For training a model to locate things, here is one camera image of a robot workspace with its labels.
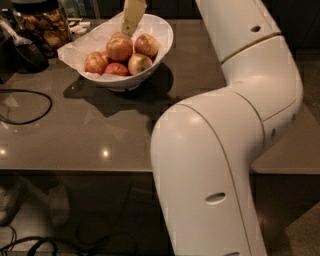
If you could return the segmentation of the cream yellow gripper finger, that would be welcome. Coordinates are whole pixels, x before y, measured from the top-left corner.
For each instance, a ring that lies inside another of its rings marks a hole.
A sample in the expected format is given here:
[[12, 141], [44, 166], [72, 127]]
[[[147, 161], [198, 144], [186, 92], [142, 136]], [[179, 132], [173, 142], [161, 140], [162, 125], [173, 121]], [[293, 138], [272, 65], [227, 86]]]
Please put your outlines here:
[[132, 37], [147, 8], [146, 0], [125, 0], [123, 17], [121, 21], [121, 33], [126, 37]]

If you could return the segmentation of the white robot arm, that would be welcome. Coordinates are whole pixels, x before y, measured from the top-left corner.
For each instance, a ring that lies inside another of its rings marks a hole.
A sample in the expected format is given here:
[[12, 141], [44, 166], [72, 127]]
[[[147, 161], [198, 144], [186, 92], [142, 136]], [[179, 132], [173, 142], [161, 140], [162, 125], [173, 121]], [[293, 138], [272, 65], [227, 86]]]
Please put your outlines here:
[[299, 112], [303, 86], [262, 0], [195, 0], [225, 87], [170, 107], [151, 136], [156, 191], [175, 256], [267, 256], [252, 162]]

